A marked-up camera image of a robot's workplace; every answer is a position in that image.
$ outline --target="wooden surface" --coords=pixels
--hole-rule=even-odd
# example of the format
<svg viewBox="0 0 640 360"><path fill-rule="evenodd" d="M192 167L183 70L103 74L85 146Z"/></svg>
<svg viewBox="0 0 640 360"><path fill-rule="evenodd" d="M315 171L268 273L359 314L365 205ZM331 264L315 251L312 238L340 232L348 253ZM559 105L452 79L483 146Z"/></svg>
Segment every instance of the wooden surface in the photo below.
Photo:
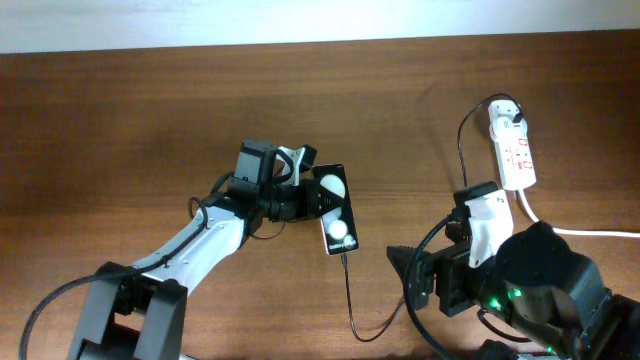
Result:
<svg viewBox="0 0 640 360"><path fill-rule="evenodd" d="M542 219L640 230L637 31L10 55L0 78L4 359L56 286L107 260L131 263L180 230L186 200L234 168L244 138L309 143L317 164L345 165L361 244L350 256L353 302L366 335L401 293L386 246L417 244L451 209L462 186L458 124L491 93L524 107L538 175L529 200ZM498 179L487 127L482 111L463 132L470 183ZM342 266L320 236L317 222L293 224L220 263L189 298L183 351L430 354L406 312L378 341L354 340ZM566 239L614 292L640 298L637 239ZM440 235L430 247L447 244ZM66 357L86 292L45 310L31 359ZM448 319L432 306L420 316L452 350L495 338L474 311Z"/></svg>

